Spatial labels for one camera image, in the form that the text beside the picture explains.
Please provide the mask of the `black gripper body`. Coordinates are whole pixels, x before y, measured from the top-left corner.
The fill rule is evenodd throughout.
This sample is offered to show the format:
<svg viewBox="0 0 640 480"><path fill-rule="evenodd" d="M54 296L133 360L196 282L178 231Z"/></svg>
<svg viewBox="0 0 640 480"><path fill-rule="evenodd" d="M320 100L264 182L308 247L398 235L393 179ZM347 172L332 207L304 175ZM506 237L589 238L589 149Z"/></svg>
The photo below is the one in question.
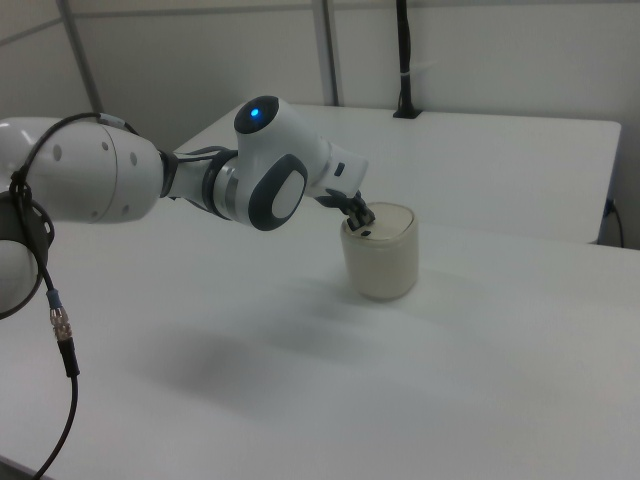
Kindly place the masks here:
<svg viewBox="0 0 640 480"><path fill-rule="evenodd" d="M326 189L325 192L325 195L315 197L315 200L323 207L335 208L341 212L357 212L361 209L360 191L357 191L352 197L333 189Z"/></svg>

